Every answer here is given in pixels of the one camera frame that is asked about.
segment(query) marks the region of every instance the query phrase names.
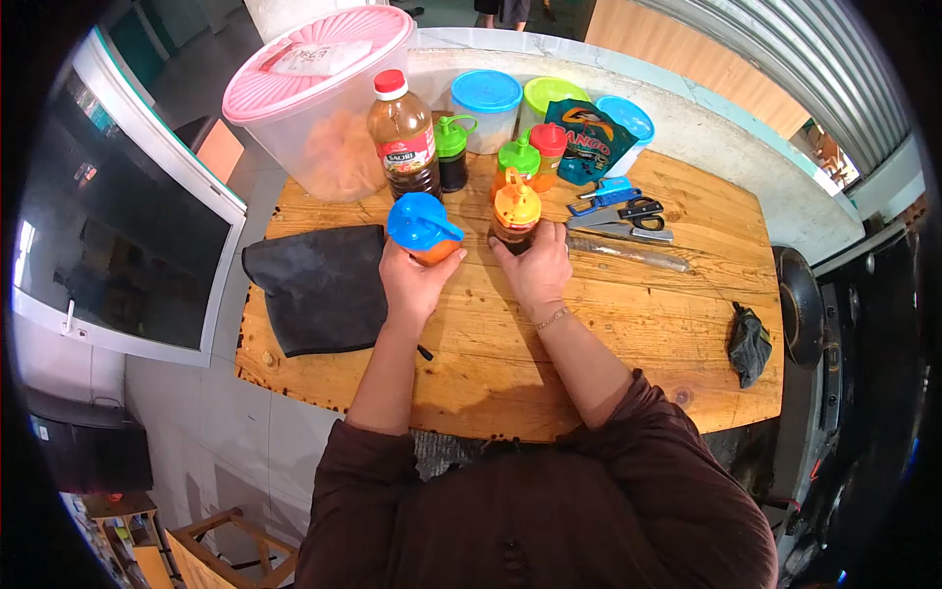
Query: blue lighter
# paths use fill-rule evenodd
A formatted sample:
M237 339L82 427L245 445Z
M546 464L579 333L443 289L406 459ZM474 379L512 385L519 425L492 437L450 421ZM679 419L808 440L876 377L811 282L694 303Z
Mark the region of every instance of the blue lighter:
M631 181L626 177L606 178L596 184L595 190L578 195L580 200L592 199L591 206L581 210L577 210L576 205L566 205L566 207L569 208L569 212L574 217L581 217L593 212L600 206L617 205L618 203L630 201L636 196L638 195L632 190Z

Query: pink plastic container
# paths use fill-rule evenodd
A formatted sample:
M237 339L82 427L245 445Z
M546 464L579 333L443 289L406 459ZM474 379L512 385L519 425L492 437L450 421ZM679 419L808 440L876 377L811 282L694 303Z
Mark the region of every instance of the pink plastic container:
M307 192L325 201L354 201L385 184L366 113L376 100L373 77L408 70L406 44L414 29L403 10L346 8L284 33L235 73L222 96L222 114L249 130ZM370 41L369 52L332 76L263 71L292 42Z

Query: gold bracelet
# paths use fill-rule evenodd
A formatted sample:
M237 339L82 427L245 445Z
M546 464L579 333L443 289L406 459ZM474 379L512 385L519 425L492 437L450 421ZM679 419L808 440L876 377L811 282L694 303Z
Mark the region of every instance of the gold bracelet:
M538 324L538 325L536 326L536 330L537 330L537 331L540 331L541 329L543 329L544 327L546 327L547 325L549 325L550 323L552 323L552 322L555 321L556 319L559 319L560 317L562 317L563 315L565 315L565 314L567 314L567 313L572 313L572 311L569 310L569 307L564 306L562 309L560 309L559 311L557 311L556 313L554 313L551 318L549 318L549 319L547 319L546 321L543 321L542 323Z

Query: hand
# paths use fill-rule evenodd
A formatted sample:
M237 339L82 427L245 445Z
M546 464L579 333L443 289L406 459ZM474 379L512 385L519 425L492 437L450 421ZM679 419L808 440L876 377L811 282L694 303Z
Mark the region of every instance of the hand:
M460 249L426 268L392 239L386 240L380 260L380 278L389 308L386 324L418 337L438 304L445 281L455 273L467 250Z
M573 275L573 267L569 264L565 225L543 220L533 231L533 245L517 256L496 237L491 237L489 243L524 313L539 323L565 306L562 288Z

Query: black pan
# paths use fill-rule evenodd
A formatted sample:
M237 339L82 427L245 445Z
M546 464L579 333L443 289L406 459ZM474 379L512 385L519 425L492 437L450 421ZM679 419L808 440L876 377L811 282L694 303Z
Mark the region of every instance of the black pan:
M811 268L797 250L775 246L786 353L802 368L818 364L824 343L824 301Z

